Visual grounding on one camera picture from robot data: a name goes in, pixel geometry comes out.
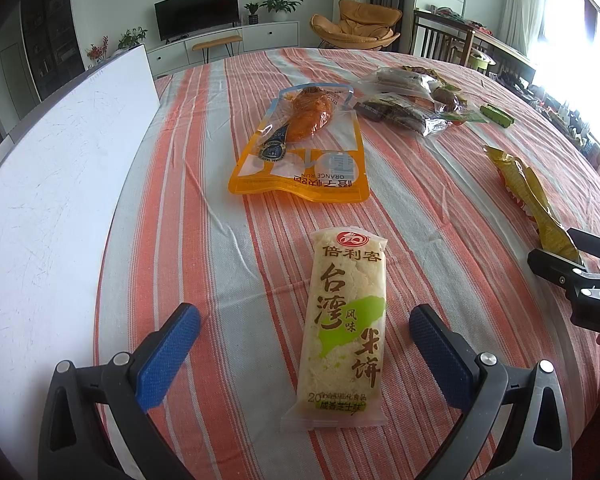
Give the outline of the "striped orange grey tablecloth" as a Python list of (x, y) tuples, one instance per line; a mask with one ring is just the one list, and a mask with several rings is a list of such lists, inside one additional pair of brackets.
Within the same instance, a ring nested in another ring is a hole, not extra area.
[(531, 373), (578, 440), (600, 346), (528, 257), (600, 272), (600, 176), (538, 112), (431, 61), (509, 127), (452, 125), (380, 75), (405, 54), (285, 48), (158, 79), (157, 114), (114, 213), (96, 304), (99, 361), (171, 456), (150, 466), (117, 408), (125, 471), (175, 479), (413, 479), (483, 373)]

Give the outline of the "potted green plant right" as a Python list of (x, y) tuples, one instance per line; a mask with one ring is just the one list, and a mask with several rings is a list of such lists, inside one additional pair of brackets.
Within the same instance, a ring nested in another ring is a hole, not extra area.
[(283, 22), (301, 6), (303, 0), (262, 0), (261, 8), (268, 10), (274, 22)]

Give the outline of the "white cardboard storage box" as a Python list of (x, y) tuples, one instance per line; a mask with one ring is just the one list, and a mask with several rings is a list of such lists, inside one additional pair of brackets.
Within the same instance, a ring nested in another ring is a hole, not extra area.
[(102, 255), (158, 107), (136, 48), (65, 84), (12, 129), (0, 163), (0, 449), (23, 478), (36, 475), (55, 365), (93, 361)]

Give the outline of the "yellow red snack packet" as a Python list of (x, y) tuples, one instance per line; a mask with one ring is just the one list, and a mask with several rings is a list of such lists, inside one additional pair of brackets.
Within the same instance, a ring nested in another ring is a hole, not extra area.
[(506, 190), (514, 202), (531, 219), (539, 233), (541, 248), (581, 264), (578, 248), (567, 230), (555, 217), (544, 188), (534, 170), (519, 157), (485, 145), (483, 151), (498, 170)]

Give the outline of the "clear bag dark snacks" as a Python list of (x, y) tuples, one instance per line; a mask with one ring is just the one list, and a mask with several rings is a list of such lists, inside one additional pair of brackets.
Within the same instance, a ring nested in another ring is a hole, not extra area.
[(406, 96), (392, 92), (376, 93), (355, 103), (356, 112), (372, 122), (388, 124), (404, 130), (411, 130), (421, 136), (438, 133), (451, 125), (451, 122), (438, 113), (416, 105)]

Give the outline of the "green snack packet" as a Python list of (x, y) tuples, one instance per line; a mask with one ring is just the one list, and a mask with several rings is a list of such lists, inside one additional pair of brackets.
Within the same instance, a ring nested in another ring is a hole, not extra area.
[(489, 118), (492, 122), (495, 122), (503, 128), (508, 128), (515, 122), (515, 118), (513, 118), (511, 114), (508, 114), (505, 110), (501, 110), (492, 104), (481, 105), (480, 112), (486, 116), (486, 118)]

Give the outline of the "clear bag of snacks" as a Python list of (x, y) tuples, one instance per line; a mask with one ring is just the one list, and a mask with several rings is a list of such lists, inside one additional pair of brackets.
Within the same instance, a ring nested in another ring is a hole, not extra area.
[(360, 78), (354, 88), (364, 98), (390, 96), (394, 102), (411, 103), (422, 112), (456, 124), (486, 122), (478, 107), (464, 96), (462, 89), (428, 68), (378, 68), (376, 72)]

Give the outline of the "black television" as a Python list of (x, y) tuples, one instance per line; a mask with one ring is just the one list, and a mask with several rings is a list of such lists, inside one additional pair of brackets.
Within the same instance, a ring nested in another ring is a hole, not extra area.
[(238, 0), (162, 0), (155, 14), (161, 40), (240, 21)]

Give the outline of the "plant in white vase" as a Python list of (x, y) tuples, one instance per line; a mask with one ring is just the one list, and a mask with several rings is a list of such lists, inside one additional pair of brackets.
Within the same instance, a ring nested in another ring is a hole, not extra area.
[(142, 26), (133, 27), (127, 29), (120, 37), (118, 41), (118, 49), (120, 50), (131, 50), (143, 44), (148, 30)]

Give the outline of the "orange lounge chair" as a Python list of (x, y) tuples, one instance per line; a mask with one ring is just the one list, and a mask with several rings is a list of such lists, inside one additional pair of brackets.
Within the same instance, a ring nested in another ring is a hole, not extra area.
[(320, 14), (314, 14), (310, 19), (310, 27), (321, 38), (321, 44), (339, 49), (378, 51), (389, 47), (401, 36), (394, 30), (403, 15), (398, 9), (339, 0), (338, 10), (338, 23)]

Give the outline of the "red flowers vase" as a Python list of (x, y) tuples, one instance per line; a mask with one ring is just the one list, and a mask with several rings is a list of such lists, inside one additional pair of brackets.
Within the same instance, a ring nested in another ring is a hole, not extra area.
[(86, 56), (92, 64), (98, 64), (107, 57), (109, 38), (103, 36), (100, 44), (91, 44), (86, 50)]

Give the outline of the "black display cabinet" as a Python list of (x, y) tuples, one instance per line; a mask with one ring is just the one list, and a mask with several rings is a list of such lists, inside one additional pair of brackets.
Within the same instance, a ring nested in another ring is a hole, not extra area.
[(21, 0), (24, 50), (41, 101), (84, 72), (71, 0)]

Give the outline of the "orange chicken leg packet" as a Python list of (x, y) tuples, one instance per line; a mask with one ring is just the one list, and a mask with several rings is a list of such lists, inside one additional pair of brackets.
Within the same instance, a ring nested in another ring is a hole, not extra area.
[(350, 84), (308, 82), (279, 91), (230, 176), (236, 195), (285, 192), (314, 203), (370, 196)]

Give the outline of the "white rice cracker packet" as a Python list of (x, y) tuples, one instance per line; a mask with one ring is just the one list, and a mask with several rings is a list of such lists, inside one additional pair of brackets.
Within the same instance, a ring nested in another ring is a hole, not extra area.
[(297, 400), (288, 430), (382, 426), (387, 240), (356, 226), (311, 235), (314, 249)]

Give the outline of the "white tv cabinet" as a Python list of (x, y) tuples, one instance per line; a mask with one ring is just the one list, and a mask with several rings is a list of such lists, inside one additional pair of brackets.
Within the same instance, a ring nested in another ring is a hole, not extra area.
[(155, 78), (245, 52), (298, 47), (297, 21), (245, 25), (169, 42), (147, 52)]

